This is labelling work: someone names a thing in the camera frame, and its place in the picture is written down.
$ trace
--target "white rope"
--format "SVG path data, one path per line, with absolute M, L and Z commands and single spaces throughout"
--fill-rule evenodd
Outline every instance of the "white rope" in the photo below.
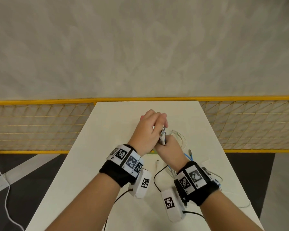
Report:
M 10 189 L 11 189 L 11 185 L 10 185 L 10 183 L 8 182 L 8 180 L 2 175 L 1 170 L 0 170 L 0 176 L 2 176 L 2 177 L 4 178 L 4 180 L 5 180 L 5 181 L 7 182 L 7 184 L 8 184 L 8 193 L 6 194 L 5 201 L 4 201 L 4 208 L 5 208 L 6 215 L 7 215 L 8 219 L 9 219 L 13 224 L 17 225 L 22 231 L 25 231 L 24 227 L 22 227 L 19 223 L 13 221 L 12 218 L 10 217 L 10 215 L 9 215 L 9 211 L 8 211 L 7 206 L 6 206 L 6 203 L 7 203 L 7 200 L 8 200 L 8 195 L 9 195 L 9 191 L 10 191 Z

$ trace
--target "right hand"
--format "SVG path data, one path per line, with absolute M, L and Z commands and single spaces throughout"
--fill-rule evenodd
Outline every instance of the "right hand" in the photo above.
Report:
M 185 157 L 178 141 L 172 135 L 166 136 L 165 146 L 157 143 L 155 145 L 155 150 L 158 152 L 158 155 L 162 158 L 162 160 L 176 172 L 183 168 L 189 161 Z

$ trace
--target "forearm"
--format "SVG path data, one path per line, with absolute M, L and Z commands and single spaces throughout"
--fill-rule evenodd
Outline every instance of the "forearm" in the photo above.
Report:
M 119 191 L 111 177 L 97 174 L 46 231 L 100 231 Z
M 200 209 L 212 231 L 262 231 L 219 190 L 209 195 Z

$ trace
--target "white sensor box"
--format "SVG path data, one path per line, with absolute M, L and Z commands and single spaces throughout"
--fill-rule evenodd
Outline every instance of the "white sensor box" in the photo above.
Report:
M 129 185 L 128 189 L 133 189 L 133 191 L 130 191 L 129 193 L 136 198 L 143 199 L 147 192 L 151 178 L 152 174 L 146 169 L 142 168 L 135 183 Z
M 184 219 L 185 207 L 179 197 L 179 193 L 175 187 L 163 190 L 162 198 L 166 208 L 168 218 L 171 222 L 178 222 Z

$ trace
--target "wrist-mounted tracker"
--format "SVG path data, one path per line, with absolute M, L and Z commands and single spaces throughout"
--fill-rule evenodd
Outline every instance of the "wrist-mounted tracker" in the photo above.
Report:
M 219 189 L 210 172 L 194 161 L 189 161 L 177 173 L 174 183 L 183 203 L 192 200 L 198 206 Z
M 107 174 L 123 187 L 128 182 L 135 182 L 143 164 L 143 159 L 132 146 L 118 145 L 107 157 L 100 173 Z

